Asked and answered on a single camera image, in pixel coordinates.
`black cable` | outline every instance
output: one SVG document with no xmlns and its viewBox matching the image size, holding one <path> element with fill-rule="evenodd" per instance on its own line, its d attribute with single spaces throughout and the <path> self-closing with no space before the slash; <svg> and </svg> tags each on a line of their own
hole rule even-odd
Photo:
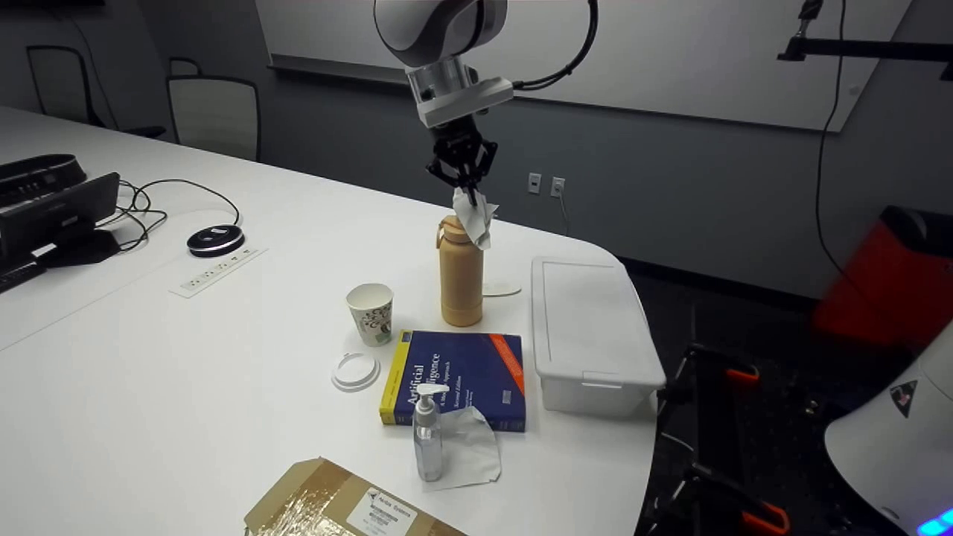
<svg viewBox="0 0 953 536">
<path fill-rule="evenodd" d="M 156 180 L 147 180 L 147 183 L 131 183 L 131 180 L 119 180 L 119 183 L 131 191 L 131 200 L 129 200 L 129 204 L 117 204 L 119 213 L 111 218 L 111 221 L 105 221 L 105 225 L 107 225 L 107 222 L 117 222 L 119 218 L 129 218 L 131 222 L 140 225 L 140 236 L 138 236 L 138 239 L 119 245 L 122 253 L 138 250 L 140 245 L 147 245 L 149 236 L 153 236 L 162 222 L 171 221 L 171 210 L 153 204 L 149 186 L 158 186 L 158 183 L 192 183 L 192 186 L 201 186 L 201 191 L 225 200 L 225 203 L 233 209 L 233 213 L 235 213 L 233 225 L 241 222 L 241 209 L 238 209 L 226 192 L 220 192 L 220 191 L 216 191 L 216 186 L 207 186 L 207 183 L 201 183 L 201 180 L 192 180 L 192 178 L 156 178 Z"/>
<path fill-rule="evenodd" d="M 94 54 L 94 48 L 91 48 L 91 38 L 86 38 L 83 27 L 82 27 L 74 17 L 61 15 L 56 9 L 50 9 L 50 12 L 55 12 L 56 21 L 65 17 L 65 24 L 71 24 L 71 30 L 77 33 L 77 38 L 82 38 L 82 45 L 83 45 L 83 54 L 86 54 L 86 58 L 91 58 L 91 72 L 94 72 L 95 90 L 98 90 L 98 96 L 101 96 L 101 102 L 105 102 L 105 106 L 107 106 L 107 118 L 111 118 L 114 127 L 119 127 L 117 111 L 114 111 L 114 102 L 111 102 L 111 91 L 107 91 L 107 85 L 101 82 L 98 63 L 95 63 L 95 54 Z"/>
<path fill-rule="evenodd" d="M 560 72 L 537 78 L 537 81 L 516 81 L 513 90 L 519 90 L 519 91 L 549 90 L 557 81 L 569 78 L 588 58 L 592 41 L 597 41 L 597 30 L 600 30 L 600 0 L 588 0 L 588 5 L 591 5 L 591 30 L 588 30 L 585 48 L 573 55 L 573 63 L 566 63 Z"/>
<path fill-rule="evenodd" d="M 220 191 L 216 191 L 216 186 L 207 186 L 207 183 L 192 180 L 192 178 L 153 178 L 153 180 L 140 183 L 140 192 L 147 192 L 149 186 L 158 186 L 158 183 L 192 183 L 192 186 L 201 186 L 201 191 L 225 200 L 225 203 L 233 209 L 233 213 L 235 213 L 233 225 L 241 222 L 241 209 L 238 209 L 226 192 L 220 192 Z"/>
<path fill-rule="evenodd" d="M 840 24 L 837 24 L 837 38 L 844 41 L 844 27 L 847 27 L 847 2 L 840 0 Z M 837 262 L 837 255 L 832 253 L 829 236 L 825 236 L 825 218 L 822 218 L 822 191 L 825 191 L 825 157 L 829 157 L 829 136 L 832 136 L 832 122 L 840 111 L 840 90 L 844 90 L 844 54 L 837 54 L 837 72 L 835 72 L 835 102 L 825 118 L 825 127 L 820 133 L 820 145 L 817 145 L 817 169 L 813 169 L 813 233 L 817 240 L 822 246 L 822 253 L 829 255 L 829 262 L 837 267 L 837 274 L 850 282 L 851 277 L 847 274 L 847 267 Z"/>
<path fill-rule="evenodd" d="M 847 30 L 847 2 L 840 0 L 840 21 L 837 21 L 837 41 L 844 41 L 844 30 Z M 817 240 L 822 246 L 822 253 L 829 255 L 829 262 L 835 265 L 835 270 L 840 274 L 840 279 L 860 297 L 866 300 L 866 306 L 881 316 L 890 325 L 899 325 L 895 310 L 880 306 L 866 289 L 860 289 L 860 282 L 854 282 L 847 267 L 837 262 L 829 236 L 825 236 L 825 218 L 822 218 L 822 191 L 825 191 L 825 154 L 829 154 L 829 136 L 832 136 L 832 122 L 837 115 L 840 106 L 840 90 L 844 90 L 844 54 L 837 54 L 837 75 L 835 75 L 835 105 L 832 113 L 825 118 L 825 127 L 820 133 L 820 145 L 817 145 L 817 176 L 813 176 L 813 228 L 817 228 Z"/>
</svg>

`plastic storage box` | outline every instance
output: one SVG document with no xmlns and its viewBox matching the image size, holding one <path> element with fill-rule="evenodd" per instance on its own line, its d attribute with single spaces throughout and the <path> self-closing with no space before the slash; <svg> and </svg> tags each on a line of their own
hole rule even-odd
<svg viewBox="0 0 953 536">
<path fill-rule="evenodd" d="M 644 303 L 621 265 L 537 258 L 531 300 L 546 408 L 627 419 L 665 386 Z"/>
</svg>

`bottle cap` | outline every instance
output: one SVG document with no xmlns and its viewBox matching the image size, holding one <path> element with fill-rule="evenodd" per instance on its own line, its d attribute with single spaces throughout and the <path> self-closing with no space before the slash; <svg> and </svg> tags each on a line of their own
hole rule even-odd
<svg viewBox="0 0 953 536">
<path fill-rule="evenodd" d="M 439 392 L 449 392 L 449 386 L 448 384 L 418 384 L 415 410 L 418 413 L 439 413 L 439 402 L 436 402 Z"/>
<path fill-rule="evenodd" d="M 382 364 L 369 353 L 347 353 L 336 370 L 330 384 L 344 392 L 359 392 L 376 384 L 382 374 Z"/>
<path fill-rule="evenodd" d="M 439 225 L 439 246 L 440 240 L 449 240 L 449 245 L 475 245 L 469 228 L 460 222 L 460 218 L 445 218 L 440 225 Z"/>
</svg>

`book cover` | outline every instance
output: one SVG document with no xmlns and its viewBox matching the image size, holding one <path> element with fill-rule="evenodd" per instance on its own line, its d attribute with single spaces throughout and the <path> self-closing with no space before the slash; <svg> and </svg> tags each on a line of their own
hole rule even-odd
<svg viewBox="0 0 953 536">
<path fill-rule="evenodd" d="M 524 431 L 524 350 L 513 332 L 406 329 L 382 392 L 382 422 L 412 425 L 418 384 L 448 384 L 440 410 L 478 405 L 491 429 Z"/>
</svg>

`cable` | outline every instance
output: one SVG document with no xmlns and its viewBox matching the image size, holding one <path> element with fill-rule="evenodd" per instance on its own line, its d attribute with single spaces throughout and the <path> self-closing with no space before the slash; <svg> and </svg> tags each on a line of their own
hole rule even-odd
<svg viewBox="0 0 953 536">
<path fill-rule="evenodd" d="M 519 91 L 539 91 L 555 85 L 557 81 L 569 78 L 591 54 L 592 41 L 597 41 L 597 30 L 600 30 L 600 0 L 588 0 L 591 5 L 591 30 L 585 38 L 585 48 L 573 55 L 573 63 L 566 63 L 560 72 L 549 75 L 549 78 L 537 78 L 537 81 L 516 81 L 513 90 Z"/>
<path fill-rule="evenodd" d="M 676 444 L 676 447 L 683 447 L 683 448 L 694 451 L 694 447 L 691 447 L 689 441 L 683 441 L 683 438 L 676 438 L 676 434 L 670 434 L 670 431 L 659 431 L 659 438 L 665 438 L 665 441 L 670 441 L 670 444 Z"/>
<path fill-rule="evenodd" d="M 98 63 L 95 63 L 95 54 L 94 54 L 94 48 L 91 48 L 91 38 L 86 38 L 83 27 L 82 27 L 74 17 L 61 15 L 56 9 L 50 9 L 50 12 L 55 12 L 56 21 L 71 24 L 71 30 L 77 33 L 77 38 L 82 38 L 82 45 L 83 45 L 83 54 L 91 55 L 91 72 L 94 72 L 95 90 L 98 90 L 98 96 L 101 96 L 101 102 L 105 102 L 105 106 L 107 106 L 111 125 L 119 127 L 117 111 L 114 111 L 114 102 L 111 102 L 111 91 L 107 91 L 107 85 L 101 82 Z"/>
<path fill-rule="evenodd" d="M 147 180 L 147 183 L 131 183 L 131 180 L 119 180 L 119 183 L 131 191 L 131 200 L 129 200 L 129 204 L 117 203 L 117 210 L 119 210 L 119 213 L 111 218 L 111 221 L 105 221 L 105 225 L 107 225 L 107 222 L 117 222 L 119 218 L 129 218 L 131 222 L 140 225 L 140 236 L 138 236 L 138 239 L 119 245 L 122 253 L 138 250 L 140 245 L 147 245 L 149 236 L 153 236 L 162 222 L 171 221 L 171 210 L 153 209 L 149 186 L 158 186 L 158 183 L 192 183 L 192 186 L 201 186 L 201 191 L 225 200 L 225 203 L 233 209 L 233 213 L 235 213 L 235 218 L 233 218 L 233 225 L 241 222 L 241 209 L 238 209 L 226 192 L 220 192 L 220 191 L 216 191 L 216 186 L 207 186 L 207 183 L 201 183 L 201 180 L 192 180 L 192 178 L 153 178 L 153 180 Z"/>
<path fill-rule="evenodd" d="M 840 21 L 837 21 L 837 38 L 844 41 L 844 27 L 847 27 L 847 0 L 840 0 Z M 837 267 L 837 274 L 850 282 L 851 277 L 847 274 L 847 267 L 837 262 L 832 245 L 829 245 L 829 236 L 825 236 L 825 218 L 822 218 L 822 191 L 825 191 L 825 157 L 829 157 L 829 136 L 832 136 L 832 122 L 840 111 L 840 90 L 844 90 L 844 54 L 837 54 L 837 72 L 835 72 L 835 102 L 832 102 L 832 111 L 829 111 L 829 118 L 822 125 L 822 133 L 820 133 L 820 145 L 817 145 L 817 169 L 813 169 L 813 233 L 817 233 L 817 240 L 822 246 L 822 253 L 829 255 L 829 262 Z"/>
<path fill-rule="evenodd" d="M 233 225 L 241 225 L 241 209 L 238 209 L 226 192 L 220 192 L 220 191 L 216 191 L 216 186 L 207 186 L 207 183 L 201 183 L 201 180 L 192 180 L 192 178 L 153 178 L 153 180 L 140 183 L 140 192 L 147 192 L 149 186 L 158 186 L 158 183 L 192 183 L 192 186 L 201 186 L 201 191 L 225 200 L 225 203 L 233 209 L 233 213 L 235 213 Z"/>
</svg>

